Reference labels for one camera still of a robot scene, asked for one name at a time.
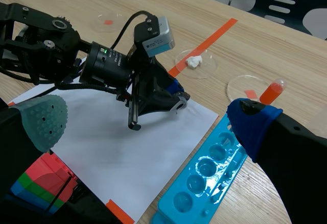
test tube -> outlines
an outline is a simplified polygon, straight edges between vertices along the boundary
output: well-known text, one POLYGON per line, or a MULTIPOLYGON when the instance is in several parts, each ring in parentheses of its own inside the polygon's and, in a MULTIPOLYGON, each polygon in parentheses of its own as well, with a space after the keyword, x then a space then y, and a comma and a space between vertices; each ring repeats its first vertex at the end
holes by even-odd
POLYGON ((283 79, 277 79, 272 82, 265 92, 260 96, 260 102, 264 105, 270 105, 285 90, 286 82, 283 79))

blue test tube rack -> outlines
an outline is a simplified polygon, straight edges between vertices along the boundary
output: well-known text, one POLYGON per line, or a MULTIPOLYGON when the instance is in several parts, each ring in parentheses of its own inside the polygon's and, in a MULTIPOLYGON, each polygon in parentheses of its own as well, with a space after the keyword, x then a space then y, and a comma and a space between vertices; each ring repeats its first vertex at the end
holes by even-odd
POLYGON ((159 200, 151 224, 209 223, 246 157, 225 115, 159 200))

green silicone pad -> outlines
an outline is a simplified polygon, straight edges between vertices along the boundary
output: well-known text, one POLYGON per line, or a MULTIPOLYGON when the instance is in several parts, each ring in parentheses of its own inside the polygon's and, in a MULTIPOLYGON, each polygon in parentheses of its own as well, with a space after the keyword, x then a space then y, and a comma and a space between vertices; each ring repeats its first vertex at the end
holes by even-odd
POLYGON ((43 153, 62 136, 67 123, 67 105, 57 95, 45 95, 11 106, 20 110, 24 129, 35 147, 43 153))

orange tape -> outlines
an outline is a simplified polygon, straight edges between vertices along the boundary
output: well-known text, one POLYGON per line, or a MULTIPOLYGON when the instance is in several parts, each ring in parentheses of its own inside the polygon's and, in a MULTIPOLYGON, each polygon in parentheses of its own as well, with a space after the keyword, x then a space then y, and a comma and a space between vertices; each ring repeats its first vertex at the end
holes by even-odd
POLYGON ((203 41, 198 47, 191 51, 186 57, 180 60, 176 66, 169 70, 169 74, 174 78, 180 74, 188 65, 186 59, 189 57, 200 56, 206 49, 208 49, 213 43, 217 41, 224 33, 226 33, 234 24, 237 22, 236 19, 231 18, 226 22, 220 29, 215 31, 209 38, 203 41))
POLYGON ((123 223, 123 224, 134 224, 134 220, 126 214, 114 201, 109 200, 106 207, 123 223))

table surface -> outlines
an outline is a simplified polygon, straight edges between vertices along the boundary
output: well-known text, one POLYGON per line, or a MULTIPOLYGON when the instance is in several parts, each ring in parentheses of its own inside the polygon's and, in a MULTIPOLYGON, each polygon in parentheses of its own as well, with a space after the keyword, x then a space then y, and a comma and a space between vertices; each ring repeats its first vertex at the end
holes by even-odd
MULTIPOLYGON (((157 16, 164 15, 170 21, 176 40, 176 50, 158 56, 167 69, 174 66, 176 53, 196 47, 230 18, 235 18, 237 24, 209 48, 219 63, 215 74, 203 80, 182 74, 178 76, 192 99, 223 116, 229 104, 226 95, 228 81, 241 74, 251 74, 267 82, 276 78, 286 79, 288 87, 278 99, 278 105, 304 125, 326 105, 325 41, 213 0, 0 1, 18 2, 54 16, 66 16, 82 39, 106 46, 113 43, 118 33, 98 33, 94 30, 92 25, 99 14, 112 11, 130 16, 138 10, 147 10, 157 16)), ((132 29, 129 27, 117 46, 118 51, 126 53, 130 49, 132 29)), ((0 83, 0 96, 7 102, 32 87, 1 74, 0 83)), ((139 223, 149 223, 159 198, 183 166, 153 201, 139 223)), ((247 159, 211 223, 290 223, 290 220, 270 180, 247 159)))

